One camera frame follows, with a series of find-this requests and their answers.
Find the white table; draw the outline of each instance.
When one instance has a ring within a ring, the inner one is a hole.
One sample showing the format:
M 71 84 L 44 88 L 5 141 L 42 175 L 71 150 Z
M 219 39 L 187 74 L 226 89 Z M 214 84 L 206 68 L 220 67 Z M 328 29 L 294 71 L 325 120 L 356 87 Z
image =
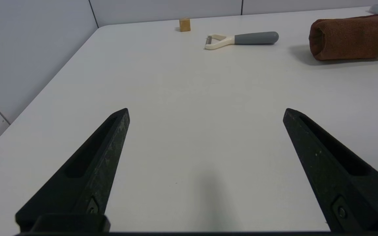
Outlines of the white table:
M 112 113 L 131 124 L 111 230 L 328 230 L 282 123 L 304 112 L 378 170 L 378 60 L 321 63 L 318 18 L 368 8 L 102 27 L 0 137 L 0 235 Z M 277 31 L 273 46 L 204 50 L 207 34 Z

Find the rolled towel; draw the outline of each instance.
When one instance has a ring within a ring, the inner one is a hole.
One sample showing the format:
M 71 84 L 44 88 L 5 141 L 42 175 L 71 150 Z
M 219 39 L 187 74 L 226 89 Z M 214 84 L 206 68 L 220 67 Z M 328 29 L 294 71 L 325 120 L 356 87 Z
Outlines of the rolled towel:
M 317 20 L 309 42 L 317 60 L 377 58 L 378 15 Z

